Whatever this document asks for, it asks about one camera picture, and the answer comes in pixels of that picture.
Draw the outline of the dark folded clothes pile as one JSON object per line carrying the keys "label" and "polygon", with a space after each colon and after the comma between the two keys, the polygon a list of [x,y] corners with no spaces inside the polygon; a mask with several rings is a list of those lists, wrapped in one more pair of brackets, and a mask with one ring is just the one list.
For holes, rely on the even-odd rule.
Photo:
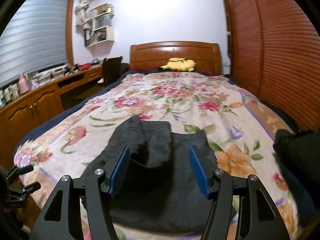
{"label": "dark folded clothes pile", "polygon": [[273,149],[296,202],[299,224],[306,227],[319,214],[319,134],[279,129]]}

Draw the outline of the long wooden desk cabinet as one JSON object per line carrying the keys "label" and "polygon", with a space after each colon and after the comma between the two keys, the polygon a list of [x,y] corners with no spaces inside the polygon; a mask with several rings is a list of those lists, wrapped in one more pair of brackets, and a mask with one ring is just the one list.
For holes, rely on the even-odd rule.
{"label": "long wooden desk cabinet", "polygon": [[102,66],[54,80],[1,109],[1,166],[13,165],[14,150],[36,127],[85,98],[88,89],[102,78]]}

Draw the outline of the floral bed blanket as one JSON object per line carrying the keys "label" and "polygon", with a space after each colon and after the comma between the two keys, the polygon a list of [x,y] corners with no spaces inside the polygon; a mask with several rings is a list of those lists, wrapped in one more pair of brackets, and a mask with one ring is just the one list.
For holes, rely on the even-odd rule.
{"label": "floral bed blanket", "polygon": [[19,143],[14,163],[33,165],[20,177],[38,181],[32,197],[43,207],[61,176],[79,177],[107,146],[117,126],[137,115],[166,121],[185,137],[203,131],[217,163],[233,176],[256,174],[274,200],[292,239],[299,234],[297,206],[273,151],[276,131],[289,122],[249,91],[223,76],[164,72],[126,74],[83,106],[67,111]]}

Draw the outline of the pink bottle on desk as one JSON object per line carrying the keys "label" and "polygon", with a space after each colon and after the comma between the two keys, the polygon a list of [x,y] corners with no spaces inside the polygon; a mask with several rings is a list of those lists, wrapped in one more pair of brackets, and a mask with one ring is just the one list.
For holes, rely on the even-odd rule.
{"label": "pink bottle on desk", "polygon": [[19,77],[19,81],[18,81],[19,93],[23,95],[29,92],[29,79],[27,74],[25,73],[20,73],[18,77]]}

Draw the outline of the dark wooden chair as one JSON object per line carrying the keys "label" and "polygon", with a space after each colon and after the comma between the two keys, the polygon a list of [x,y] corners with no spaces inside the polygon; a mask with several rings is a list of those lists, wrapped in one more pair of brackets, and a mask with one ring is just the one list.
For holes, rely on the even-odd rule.
{"label": "dark wooden chair", "polygon": [[101,74],[105,86],[108,86],[109,84],[116,82],[120,78],[122,59],[122,56],[108,59],[104,58]]}

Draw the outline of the red basket on desk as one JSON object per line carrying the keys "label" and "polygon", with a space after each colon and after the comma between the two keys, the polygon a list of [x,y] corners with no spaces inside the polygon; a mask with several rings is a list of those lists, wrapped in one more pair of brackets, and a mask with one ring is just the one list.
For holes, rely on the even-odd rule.
{"label": "red basket on desk", "polygon": [[88,70],[89,68],[91,68],[91,63],[81,65],[81,70]]}

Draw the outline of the grey window blind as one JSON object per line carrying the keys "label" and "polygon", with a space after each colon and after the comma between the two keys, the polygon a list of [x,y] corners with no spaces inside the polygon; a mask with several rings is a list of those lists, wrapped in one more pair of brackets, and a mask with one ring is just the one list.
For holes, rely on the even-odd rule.
{"label": "grey window blind", "polygon": [[26,0],[1,35],[1,86],[67,62],[69,0]]}

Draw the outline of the wooden bed headboard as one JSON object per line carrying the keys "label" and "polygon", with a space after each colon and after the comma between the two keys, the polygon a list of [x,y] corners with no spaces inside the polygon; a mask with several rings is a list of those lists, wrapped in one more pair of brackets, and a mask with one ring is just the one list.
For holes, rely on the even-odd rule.
{"label": "wooden bed headboard", "polygon": [[167,64],[170,58],[185,58],[196,63],[195,69],[213,75],[222,74],[222,57],[217,43],[163,41],[132,45],[131,70],[150,71]]}

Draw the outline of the yellow plush toy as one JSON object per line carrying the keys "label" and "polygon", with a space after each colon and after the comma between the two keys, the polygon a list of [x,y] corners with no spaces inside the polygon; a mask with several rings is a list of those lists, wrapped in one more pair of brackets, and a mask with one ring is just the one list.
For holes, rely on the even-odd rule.
{"label": "yellow plush toy", "polygon": [[161,66],[161,69],[168,69],[176,72],[193,72],[196,63],[193,60],[185,58],[171,58],[166,65]]}

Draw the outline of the wooden louvered wardrobe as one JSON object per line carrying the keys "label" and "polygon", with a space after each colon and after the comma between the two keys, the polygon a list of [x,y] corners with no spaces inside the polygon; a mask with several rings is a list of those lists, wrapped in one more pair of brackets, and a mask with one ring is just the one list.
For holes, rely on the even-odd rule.
{"label": "wooden louvered wardrobe", "polygon": [[231,74],[302,130],[319,129],[319,34],[294,0],[225,0]]}

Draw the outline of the tied beige curtain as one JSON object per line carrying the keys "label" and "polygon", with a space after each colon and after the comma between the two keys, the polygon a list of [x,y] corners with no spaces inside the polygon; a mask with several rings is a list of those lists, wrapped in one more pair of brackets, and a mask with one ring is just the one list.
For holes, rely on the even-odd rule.
{"label": "tied beige curtain", "polygon": [[76,26],[84,25],[88,20],[88,9],[91,0],[80,0],[80,3],[75,7]]}

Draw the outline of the white wall shelf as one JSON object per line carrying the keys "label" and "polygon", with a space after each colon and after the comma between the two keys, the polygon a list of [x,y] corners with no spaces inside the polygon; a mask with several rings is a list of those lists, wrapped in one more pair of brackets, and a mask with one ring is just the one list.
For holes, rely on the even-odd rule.
{"label": "white wall shelf", "polygon": [[105,3],[86,11],[84,23],[85,46],[91,47],[104,42],[114,42],[114,28],[112,18],[114,7]]}

